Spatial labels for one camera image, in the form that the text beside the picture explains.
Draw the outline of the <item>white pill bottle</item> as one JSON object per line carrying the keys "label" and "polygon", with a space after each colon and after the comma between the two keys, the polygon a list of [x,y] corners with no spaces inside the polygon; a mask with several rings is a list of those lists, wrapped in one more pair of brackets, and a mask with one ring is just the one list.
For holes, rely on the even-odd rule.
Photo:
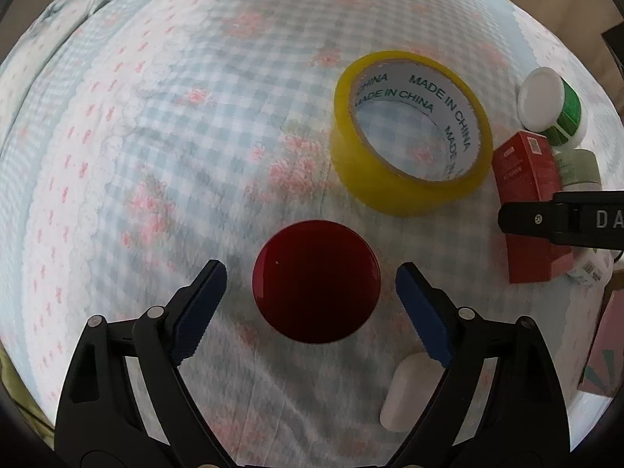
{"label": "white pill bottle", "polygon": [[580,285],[604,286],[612,276],[613,259],[607,249],[573,247],[573,265],[567,275]]}

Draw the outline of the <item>light blue rumpled blanket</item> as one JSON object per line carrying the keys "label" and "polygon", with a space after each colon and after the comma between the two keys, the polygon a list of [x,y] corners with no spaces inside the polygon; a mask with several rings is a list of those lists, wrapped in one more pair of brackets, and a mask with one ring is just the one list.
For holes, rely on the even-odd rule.
{"label": "light blue rumpled blanket", "polygon": [[55,0],[1,66],[1,158],[111,155],[135,125],[156,0]]}

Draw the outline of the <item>blue checked bed sheet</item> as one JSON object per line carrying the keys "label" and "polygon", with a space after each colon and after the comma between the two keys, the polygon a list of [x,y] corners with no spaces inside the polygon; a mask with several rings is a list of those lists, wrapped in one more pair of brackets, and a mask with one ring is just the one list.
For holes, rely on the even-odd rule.
{"label": "blue checked bed sheet", "polygon": [[[402,435],[381,426],[382,404],[395,368],[420,347],[394,288],[411,261],[486,318],[536,320],[581,439],[606,404],[578,390],[601,293],[567,277],[508,282],[493,179],[399,219],[337,178],[335,84],[383,50],[456,72],[496,144],[520,127],[520,82],[538,67],[559,72],[590,109],[584,146],[604,185],[622,187],[623,126],[610,98],[509,0],[111,0],[55,52],[1,134],[1,339],[46,417],[89,317],[138,317],[215,258],[227,293],[181,372],[229,454],[280,467],[384,464]],[[309,219],[354,229],[382,272],[366,324],[320,347],[277,334],[251,290],[263,243]]]}

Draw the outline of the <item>pale green cream jar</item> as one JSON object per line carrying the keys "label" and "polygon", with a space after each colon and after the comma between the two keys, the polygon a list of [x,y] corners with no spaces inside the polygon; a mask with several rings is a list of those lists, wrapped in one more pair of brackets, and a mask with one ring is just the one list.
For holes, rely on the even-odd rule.
{"label": "pale green cream jar", "polygon": [[602,179],[596,155],[587,149],[572,149],[554,157],[563,191],[600,191]]}

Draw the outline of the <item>white earbuds case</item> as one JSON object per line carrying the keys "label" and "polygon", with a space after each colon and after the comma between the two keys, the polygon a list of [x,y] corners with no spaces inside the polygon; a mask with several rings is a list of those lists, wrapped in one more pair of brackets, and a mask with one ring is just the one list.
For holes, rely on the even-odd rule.
{"label": "white earbuds case", "polygon": [[402,360],[380,412],[381,425],[390,432],[410,432],[433,396],[444,368],[426,353],[414,353]]}

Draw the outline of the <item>red round lid jar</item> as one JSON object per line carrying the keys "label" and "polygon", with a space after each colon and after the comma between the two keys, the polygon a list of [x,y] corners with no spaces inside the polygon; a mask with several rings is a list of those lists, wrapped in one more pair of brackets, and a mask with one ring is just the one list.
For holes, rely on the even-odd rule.
{"label": "red round lid jar", "polygon": [[252,290],[263,319],[279,334],[308,344],[342,340],[376,309],[378,259],[351,228],[327,220],[292,224],[260,250]]}

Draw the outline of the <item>green label white jar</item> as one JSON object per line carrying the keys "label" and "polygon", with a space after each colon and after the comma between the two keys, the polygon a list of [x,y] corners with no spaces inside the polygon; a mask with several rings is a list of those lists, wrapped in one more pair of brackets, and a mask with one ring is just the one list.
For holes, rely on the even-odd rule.
{"label": "green label white jar", "polygon": [[517,114],[526,130],[545,137],[557,150],[578,147],[587,132],[587,109],[560,74],[533,70],[520,85]]}

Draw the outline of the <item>yellow tape roll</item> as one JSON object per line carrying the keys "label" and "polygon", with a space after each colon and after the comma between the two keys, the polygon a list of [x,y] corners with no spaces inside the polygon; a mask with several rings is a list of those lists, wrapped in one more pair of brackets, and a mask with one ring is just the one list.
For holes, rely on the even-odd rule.
{"label": "yellow tape roll", "polygon": [[387,215],[419,216],[481,186],[493,138],[457,74],[421,55],[382,51],[340,75],[330,152],[355,198]]}

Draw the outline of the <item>red small carton box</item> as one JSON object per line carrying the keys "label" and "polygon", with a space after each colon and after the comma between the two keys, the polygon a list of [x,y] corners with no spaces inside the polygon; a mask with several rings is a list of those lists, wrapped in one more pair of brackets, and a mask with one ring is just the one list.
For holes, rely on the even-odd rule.
{"label": "red small carton box", "polygon": [[[518,131],[493,155],[499,200],[549,201],[562,189],[548,140],[529,131]],[[508,234],[509,281],[512,284],[548,282],[566,274],[573,265],[573,250],[546,239]]]}

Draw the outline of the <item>pink cardboard box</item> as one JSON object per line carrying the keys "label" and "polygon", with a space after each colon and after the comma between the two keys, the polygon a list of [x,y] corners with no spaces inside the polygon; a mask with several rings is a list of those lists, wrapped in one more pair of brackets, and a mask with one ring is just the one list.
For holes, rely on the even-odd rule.
{"label": "pink cardboard box", "polygon": [[615,289],[597,327],[578,390],[615,397],[623,384],[623,289]]}

